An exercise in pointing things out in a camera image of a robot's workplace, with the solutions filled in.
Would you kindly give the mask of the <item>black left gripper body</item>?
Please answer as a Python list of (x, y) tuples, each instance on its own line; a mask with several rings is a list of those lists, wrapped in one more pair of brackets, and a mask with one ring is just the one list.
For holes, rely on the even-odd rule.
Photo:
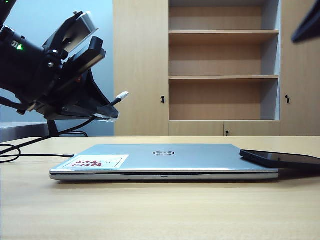
[(34, 68), (27, 85), (28, 112), (36, 111), (44, 116), (48, 108), (61, 108), (72, 105), (72, 81), (81, 76), (106, 56), (103, 40), (94, 36), (88, 46), (70, 57), (66, 62), (56, 49), (29, 46)]

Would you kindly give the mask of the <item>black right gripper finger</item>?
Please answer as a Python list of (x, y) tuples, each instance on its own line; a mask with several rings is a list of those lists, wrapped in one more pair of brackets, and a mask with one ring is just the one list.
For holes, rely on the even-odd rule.
[(320, 37), (320, 1), (316, 0), (311, 10), (291, 36), (293, 43), (301, 43)]

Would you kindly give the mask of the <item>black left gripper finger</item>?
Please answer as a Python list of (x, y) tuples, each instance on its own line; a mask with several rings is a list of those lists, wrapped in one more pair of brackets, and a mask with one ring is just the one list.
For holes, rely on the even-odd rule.
[(115, 107), (109, 105), (93, 108), (65, 105), (58, 108), (47, 108), (44, 111), (46, 120), (88, 120), (92, 117), (112, 122), (119, 117), (119, 112)]
[(110, 101), (94, 81), (91, 70), (73, 79), (71, 107), (74, 110), (97, 110), (110, 104)]

